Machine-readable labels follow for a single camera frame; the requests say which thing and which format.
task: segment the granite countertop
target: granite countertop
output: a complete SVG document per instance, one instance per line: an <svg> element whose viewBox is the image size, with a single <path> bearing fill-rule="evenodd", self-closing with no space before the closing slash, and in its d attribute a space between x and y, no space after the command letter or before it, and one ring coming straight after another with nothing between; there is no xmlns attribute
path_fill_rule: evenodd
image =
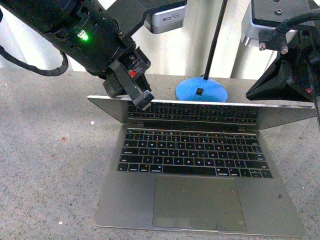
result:
<svg viewBox="0 0 320 240"><path fill-rule="evenodd" d="M185 78L147 75L156 99L165 100L175 99ZM252 103L245 92L255 81L218 81L229 102ZM0 239L282 239L97 227L94 216L121 124L88 95L106 93L102 80L86 72L43 77L0 69ZM316 119L262 133L305 226L303 239L320 239Z"/></svg>

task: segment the wire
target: wire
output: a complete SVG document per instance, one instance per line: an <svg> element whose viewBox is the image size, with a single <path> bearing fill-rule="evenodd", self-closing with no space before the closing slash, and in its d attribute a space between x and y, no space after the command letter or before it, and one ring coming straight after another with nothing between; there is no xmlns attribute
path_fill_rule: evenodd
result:
<svg viewBox="0 0 320 240"><path fill-rule="evenodd" d="M36 74L46 76L46 77L57 77L64 74L67 71L69 67L67 55L62 51L60 51L60 54L63 57L62 64L60 67L57 67L56 69L52 69L52 70L42 70L37 68L36 66L29 65L23 61L16 59L14 56L6 52L6 50L0 45L0 55L4 57L6 60L8 60L9 62L15 65L18 65L21 68L24 68L26 70L32 71Z"/></svg>
<svg viewBox="0 0 320 240"><path fill-rule="evenodd" d="M286 34L294 26L314 20L320 20L320 9L309 10L290 19L284 20L276 27L276 29L281 34Z"/></svg>

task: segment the laptop screen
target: laptop screen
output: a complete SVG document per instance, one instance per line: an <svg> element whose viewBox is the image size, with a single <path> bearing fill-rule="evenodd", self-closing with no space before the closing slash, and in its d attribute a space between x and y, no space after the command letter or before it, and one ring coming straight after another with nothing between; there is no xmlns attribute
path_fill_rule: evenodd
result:
<svg viewBox="0 0 320 240"><path fill-rule="evenodd" d="M312 106L153 100L142 111L129 98L88 96L123 124L219 129L267 129L316 116Z"/></svg>

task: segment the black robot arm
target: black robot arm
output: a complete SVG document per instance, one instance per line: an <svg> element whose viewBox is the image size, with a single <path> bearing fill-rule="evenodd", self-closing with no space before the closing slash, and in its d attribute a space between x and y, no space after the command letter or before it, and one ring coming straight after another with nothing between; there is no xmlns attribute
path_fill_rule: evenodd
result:
<svg viewBox="0 0 320 240"><path fill-rule="evenodd" d="M0 0L1 6L61 54L104 79L103 86L111 97L128 94L140 109L146 109L154 98L144 75L151 63L131 37L146 18L186 4L187 0L117 0L105 10L97 0ZM172 14L175 24L177 16L184 17ZM166 20L173 21L166 15Z"/></svg>

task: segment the laptop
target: laptop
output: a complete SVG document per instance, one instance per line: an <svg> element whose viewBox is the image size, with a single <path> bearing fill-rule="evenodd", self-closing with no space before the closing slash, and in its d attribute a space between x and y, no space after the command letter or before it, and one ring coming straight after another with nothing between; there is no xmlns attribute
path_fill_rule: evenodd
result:
<svg viewBox="0 0 320 240"><path fill-rule="evenodd" d="M122 123L100 227L301 238L305 230L260 130L315 117L308 106L88 96Z"/></svg>

